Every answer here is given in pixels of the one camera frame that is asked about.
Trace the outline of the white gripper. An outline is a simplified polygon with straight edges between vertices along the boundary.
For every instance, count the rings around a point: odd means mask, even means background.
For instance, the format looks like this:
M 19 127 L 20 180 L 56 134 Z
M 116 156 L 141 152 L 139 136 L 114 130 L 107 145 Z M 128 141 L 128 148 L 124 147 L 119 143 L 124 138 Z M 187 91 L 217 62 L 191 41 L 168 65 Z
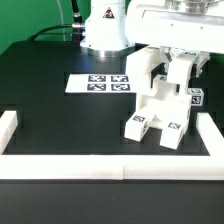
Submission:
M 131 42 L 160 47 L 165 70 L 170 47 L 204 51 L 196 63 L 199 77 L 209 52 L 224 54 L 224 0 L 132 0 L 125 33 Z

